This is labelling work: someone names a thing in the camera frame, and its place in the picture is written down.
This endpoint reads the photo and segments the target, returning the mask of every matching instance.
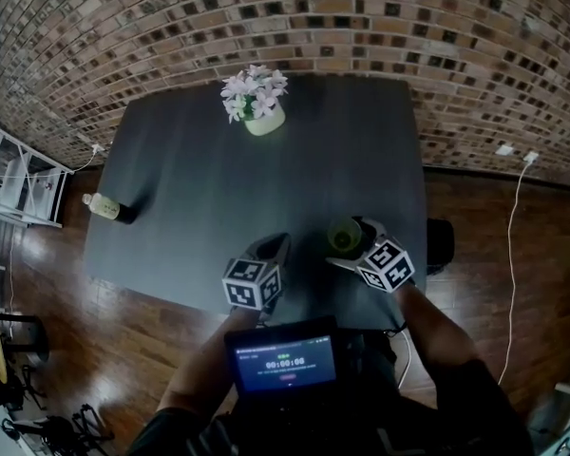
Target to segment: table leg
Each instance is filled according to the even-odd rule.
[[[0,321],[13,321],[16,323],[39,323],[40,318],[37,315],[0,313]]]
[[[26,345],[22,344],[4,344],[3,350],[7,353],[14,352],[34,352],[38,357],[43,360],[48,360],[48,337],[45,331],[45,326],[42,324],[40,317],[35,315],[17,315],[17,314],[2,314],[0,313],[1,321],[14,321],[20,323],[31,324],[31,339],[32,342]]]

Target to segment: screen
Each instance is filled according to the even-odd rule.
[[[247,391],[303,387],[335,380],[329,336],[237,349],[236,356]]]

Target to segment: shelving unit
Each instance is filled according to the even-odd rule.
[[[73,172],[0,128],[0,221],[61,228],[59,205]]]

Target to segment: potted plant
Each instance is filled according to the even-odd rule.
[[[223,80],[221,91],[228,120],[243,120],[253,135],[266,135],[285,122],[278,97],[286,93],[287,78],[277,69],[250,65],[237,76]]]

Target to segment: green cup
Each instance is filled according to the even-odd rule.
[[[359,243],[363,231],[354,219],[351,217],[339,218],[332,221],[327,231],[327,238],[334,250],[338,254],[348,254],[354,250]]]

